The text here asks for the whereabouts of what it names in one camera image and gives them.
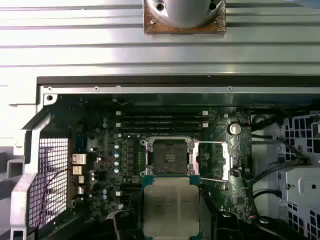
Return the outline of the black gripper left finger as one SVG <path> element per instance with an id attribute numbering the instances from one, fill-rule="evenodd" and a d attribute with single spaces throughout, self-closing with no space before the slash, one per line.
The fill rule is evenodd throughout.
<path id="1" fill-rule="evenodd" d="M 143 240 L 144 234 L 130 211 L 113 211 L 107 220 L 112 220 L 117 240 Z"/>

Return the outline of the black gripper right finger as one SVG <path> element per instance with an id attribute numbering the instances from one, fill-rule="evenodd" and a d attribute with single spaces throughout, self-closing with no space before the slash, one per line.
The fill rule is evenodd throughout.
<path id="1" fill-rule="evenodd" d="M 253 225 L 246 223 L 229 211 L 206 211 L 207 240 L 250 240 Z"/>

